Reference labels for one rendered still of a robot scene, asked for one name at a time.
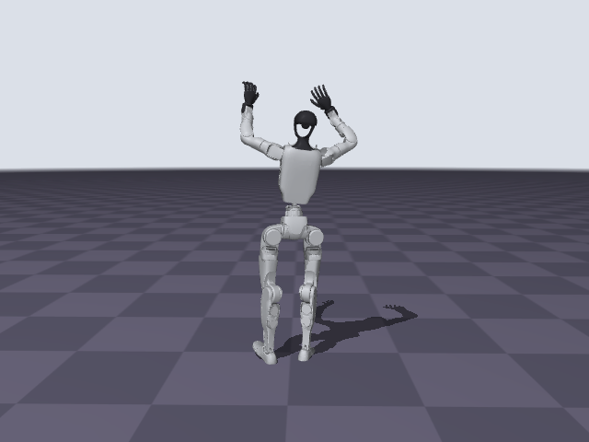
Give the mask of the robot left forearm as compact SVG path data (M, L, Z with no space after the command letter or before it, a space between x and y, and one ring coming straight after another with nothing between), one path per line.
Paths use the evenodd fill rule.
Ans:
M242 110L242 109L241 109ZM253 114L252 114L252 108L246 105L245 111L242 113L242 123L240 124L240 131L242 133L243 136L245 137L250 137L252 136L253 132Z

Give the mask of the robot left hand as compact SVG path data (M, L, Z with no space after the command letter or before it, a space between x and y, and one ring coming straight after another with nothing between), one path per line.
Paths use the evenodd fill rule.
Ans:
M243 113L245 111L246 105L251 107L253 110L253 103L255 103L255 100L259 97L259 92L257 92L257 87L255 85L253 85L251 82L242 82L245 85L245 92L244 92L244 99L245 99L245 103L243 103L242 105L242 110L241 112ZM251 88L250 88L251 86ZM254 89L254 90L253 90Z

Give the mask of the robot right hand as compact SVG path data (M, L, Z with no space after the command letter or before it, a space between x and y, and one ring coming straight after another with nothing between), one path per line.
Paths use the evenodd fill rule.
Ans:
M320 97L320 95L318 94L318 91L317 91L316 87L314 87L314 89L315 89L315 92L316 92L316 94L317 94L318 98L317 98L317 96L314 94L313 90L311 90L311 94L312 94L312 96L315 98L315 100L316 100L318 103L316 103L316 102L315 102L314 100L312 100L312 99L311 99L310 101L311 101L311 102L312 102L312 103L313 103L315 106L317 106L317 107L321 108L322 110L325 110L324 112L325 112L325 114L327 115L327 117L328 117L328 118L329 118L329 116L328 116L328 114L327 114L327 113L331 112L332 110L334 110L334 111L336 112L336 114L338 115L338 112L336 111L336 109L334 108L334 106L331 106L331 100L330 100L330 97L328 96L328 93L327 93L327 91L326 91L326 89L325 89L324 85L322 85L322 87L323 87L323 91L324 91L324 93L325 93L325 95L326 95L326 96L324 96L324 94L323 94L323 92L322 92L322 90L321 90L320 86L318 86L318 90L319 90L319 92L320 92L320 94L321 94L321 96L322 96L322 97Z

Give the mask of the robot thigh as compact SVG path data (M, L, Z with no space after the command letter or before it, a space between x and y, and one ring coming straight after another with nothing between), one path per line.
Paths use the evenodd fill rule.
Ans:
M277 263L278 263L278 249L279 243L283 238L283 225L276 224L266 227L260 240L260 284L261 289L270 287L272 290L272 304L277 303L282 298L282 289L275 284Z
M301 300L310 302L311 287L318 287L319 268L322 259L321 243L324 234L314 226L307 225L307 237L304 239L304 257L305 257L305 281L300 286L299 296Z

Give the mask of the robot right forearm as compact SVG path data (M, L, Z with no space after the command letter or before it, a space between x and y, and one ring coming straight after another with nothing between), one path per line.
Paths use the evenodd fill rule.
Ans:
M330 119L330 124L335 127L335 130L341 137L346 137L346 139L351 143L354 143L357 140L357 137L352 128L347 126L334 110L327 114Z

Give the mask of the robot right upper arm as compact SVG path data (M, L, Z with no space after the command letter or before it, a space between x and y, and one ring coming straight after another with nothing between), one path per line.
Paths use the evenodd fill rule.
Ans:
M356 136L357 137L357 136ZM354 149L357 145L357 140L354 143L349 142L346 137L343 143L338 143L331 148L323 147L320 149L322 161L321 167L331 165L337 158Z

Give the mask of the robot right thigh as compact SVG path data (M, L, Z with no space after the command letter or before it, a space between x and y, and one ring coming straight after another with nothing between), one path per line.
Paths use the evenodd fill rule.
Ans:
M310 302L311 287L318 287L319 268L322 259L321 243L324 234L314 226L307 225L307 237L304 239L304 257L305 257L305 281L300 286L299 296L301 300Z

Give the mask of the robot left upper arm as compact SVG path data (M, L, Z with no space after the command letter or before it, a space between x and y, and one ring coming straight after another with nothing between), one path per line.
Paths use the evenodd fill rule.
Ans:
M273 160L280 160L282 158L284 150L281 145L268 142L259 137L254 137L254 134L250 137L245 137L241 134L240 139L245 145L251 146Z

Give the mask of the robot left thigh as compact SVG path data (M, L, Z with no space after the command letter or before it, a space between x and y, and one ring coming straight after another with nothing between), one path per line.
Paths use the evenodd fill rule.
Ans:
M278 249L279 243L283 238L283 225L276 224L266 227L260 240L260 284L261 289L270 287L272 290L272 304L277 303L282 298L282 289L275 284L277 263L278 263Z

